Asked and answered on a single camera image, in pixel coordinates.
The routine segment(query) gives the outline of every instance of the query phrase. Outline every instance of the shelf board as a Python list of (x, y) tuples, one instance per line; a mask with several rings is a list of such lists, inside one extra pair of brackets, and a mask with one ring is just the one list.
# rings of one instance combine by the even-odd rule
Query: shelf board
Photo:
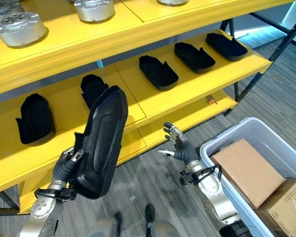
[[(221, 30), (212, 32), (230, 37)], [(139, 68), (139, 57), (142, 55), (115, 64), (118, 73), (146, 115), (146, 118), (136, 121), (132, 126), (141, 127), (148, 124), (254, 73), (262, 73), (271, 65), (270, 61), (249, 48), (245, 58), (230, 62), (206, 43), (206, 35), (207, 33), (184, 40), (196, 48), (203, 47), (215, 59), (215, 66), (204, 74), (194, 73), (188, 68), (174, 54), (173, 44), (142, 54), (156, 57), (161, 62), (167, 61), (178, 74), (178, 84), (169, 91), (160, 92), (146, 78)]]
[(190, 0), (186, 6), (167, 8), (156, 5), (155, 0), (115, 0), (112, 19), (86, 24), (79, 21), (68, 0), (22, 1), (26, 11), (41, 16), (49, 33), (25, 48), (9, 48), (0, 40), (0, 94), (167, 37), (288, 2), (293, 0)]
[(170, 7), (159, 4), (156, 0), (121, 0), (132, 12), (134, 12), (142, 21), (158, 20), (163, 17), (172, 17), (184, 12), (201, 11), (203, 15), (210, 18), (213, 11), (220, 10), (226, 14), (229, 11), (240, 11), (245, 7), (250, 12), (270, 8), (276, 5), (288, 3), (283, 0), (242, 0), (241, 4), (236, 0), (189, 0), (188, 3), (182, 6)]
[[(174, 123), (182, 131), (187, 130), (200, 122), (203, 122), (237, 103), (227, 96), (223, 91), (212, 94), (217, 104), (208, 105), (206, 98), (202, 98), (179, 111), (170, 113), (156, 121), (145, 125), (138, 130), (127, 133), (123, 137), (122, 149), (117, 164), (121, 164), (142, 152), (151, 149), (165, 141), (163, 123), (166, 121)], [(37, 188), (47, 188), (51, 181), (52, 169), (36, 174), (31, 179), (23, 181), (19, 185), (20, 192), (20, 214), (29, 213), (36, 200), (34, 191)]]
[[(61, 152), (74, 144), (74, 132), (84, 131), (89, 109), (81, 96), (80, 83), (82, 77), (90, 73), (100, 76), (109, 86), (117, 84), (125, 92), (129, 111), (126, 127), (145, 117), (113, 66), (84, 73), (1, 103), (0, 191), (36, 172), (53, 167)], [(38, 93), (48, 100), (56, 126), (56, 136), (36, 147), (21, 143), (15, 121), (15, 118), (20, 117), (20, 107), (25, 98), (32, 93)]]
[(197, 124), (206, 121), (229, 108), (233, 108), (237, 102), (232, 100), (222, 90), (212, 94), (217, 104), (209, 105), (206, 98), (197, 100), (182, 109), (163, 116), (145, 126), (138, 128), (138, 131), (147, 144), (148, 148), (165, 141), (163, 131), (164, 122), (173, 123), (181, 131), (190, 129)]

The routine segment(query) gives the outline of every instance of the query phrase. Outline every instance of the black metal frame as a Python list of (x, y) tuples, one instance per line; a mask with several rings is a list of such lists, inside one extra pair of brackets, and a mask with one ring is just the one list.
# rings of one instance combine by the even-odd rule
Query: black metal frame
[[(284, 32), (285, 34), (287, 34), (283, 38), (280, 45), (276, 48), (276, 50), (272, 53), (272, 55), (268, 59), (272, 63), (275, 62), (276, 59), (282, 54), (282, 52), (285, 50), (285, 48), (293, 41), (294, 37), (296, 36), (296, 24), (292, 27), (291, 30), (289, 30), (286, 27), (281, 26), (280, 24), (278, 24), (278, 23), (276, 23), (276, 22), (268, 19), (267, 17), (264, 17), (264, 16), (262, 16), (262, 15), (256, 13), (256, 12), (252, 12), (252, 13), (250, 13), (250, 15), (252, 15), (253, 17), (255, 17), (255, 18), (267, 23), (268, 25), (273, 26), (276, 29), (278, 29), (278, 30)], [(222, 21), (220, 29), (225, 31), (228, 25), (229, 25), (230, 35), (234, 37), (234, 25), (233, 25), (233, 19), (232, 18)], [(249, 82), (249, 84), (245, 87), (245, 89), (240, 94), (239, 94), (238, 83), (236, 82), (234, 84), (235, 101), (240, 102), (248, 94), (248, 92), (255, 86), (255, 84), (257, 84), (257, 82), (267, 72), (267, 70), (264, 73), (257, 73), (254, 76), (254, 78)], [(232, 110), (233, 109), (228, 109), (224, 113), (224, 115), (226, 116), (226, 115), (230, 114), (230, 112)]]
[(8, 204), (9, 208), (0, 208), (0, 216), (17, 215), (20, 207), (4, 192), (0, 192), (0, 198)]

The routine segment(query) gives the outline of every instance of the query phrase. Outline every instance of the white plastic bin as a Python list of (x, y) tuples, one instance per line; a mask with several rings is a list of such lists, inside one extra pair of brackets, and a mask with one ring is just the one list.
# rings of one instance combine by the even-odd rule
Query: white plastic bin
[[(209, 157), (241, 138), (249, 142), (283, 177), (296, 177), (296, 151), (257, 118), (246, 118), (205, 143), (200, 148), (202, 160), (207, 166), (213, 166)], [(222, 186), (254, 237), (274, 236), (224, 175)]]

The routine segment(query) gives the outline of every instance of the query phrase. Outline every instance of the shelf leg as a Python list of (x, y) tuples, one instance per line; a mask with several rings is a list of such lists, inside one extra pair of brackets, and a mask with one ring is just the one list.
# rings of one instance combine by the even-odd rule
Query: shelf leg
[(0, 198), (10, 207), (0, 208), (0, 216), (16, 215), (20, 212), (19, 206), (4, 191), (0, 192)]
[(234, 24), (233, 24), (233, 18), (229, 19), (229, 30), (230, 30), (230, 35), (232, 37), (235, 37), (235, 27), (234, 27)]
[[(268, 60), (270, 60), (271, 62), (275, 62), (276, 59), (278, 59), (278, 57), (282, 54), (282, 52), (285, 50), (285, 48), (292, 42), (292, 40), (294, 39), (294, 37), (296, 36), (296, 24), (292, 27), (292, 29), (288, 32), (287, 36), (285, 36), (282, 40), (282, 42), (280, 43), (280, 45), (276, 48), (276, 50), (272, 53), (272, 55), (269, 57)], [(246, 86), (246, 88), (240, 93), (240, 95), (238, 96), (238, 98), (236, 98), (236, 102), (240, 102), (247, 94), (248, 92), (255, 86), (255, 84), (257, 84), (257, 82), (261, 79), (261, 77), (267, 72), (267, 70), (261, 74), (261, 73), (257, 73), (255, 75), (255, 77), (249, 82), (249, 84)], [(229, 109), (227, 110), (224, 115), (228, 115), (230, 114), (230, 112), (233, 109)]]
[(229, 19), (228, 19), (228, 20), (224, 20), (224, 21), (222, 21), (222, 24), (221, 24), (220, 29), (221, 29), (222, 31), (225, 31), (226, 28), (227, 28), (227, 26), (228, 26), (228, 23), (229, 23)]

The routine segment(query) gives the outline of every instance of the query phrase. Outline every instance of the robotic hand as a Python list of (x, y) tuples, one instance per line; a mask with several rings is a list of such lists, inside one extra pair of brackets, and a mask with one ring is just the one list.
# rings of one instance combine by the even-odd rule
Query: robotic hand
[(221, 184), (222, 167), (216, 164), (205, 167), (199, 160), (193, 145), (173, 124), (164, 123), (166, 139), (174, 144), (175, 151), (159, 150), (158, 154), (182, 160), (185, 169), (180, 172), (182, 185), (193, 185), (196, 195), (203, 202), (206, 213), (222, 237), (252, 237), (233, 204), (224, 194)]
[(74, 146), (62, 152), (48, 188), (35, 191), (37, 200), (20, 237), (53, 236), (65, 201), (77, 194), (97, 199), (108, 192), (127, 115), (124, 92), (118, 86), (106, 89), (93, 104), (84, 133), (75, 133)]

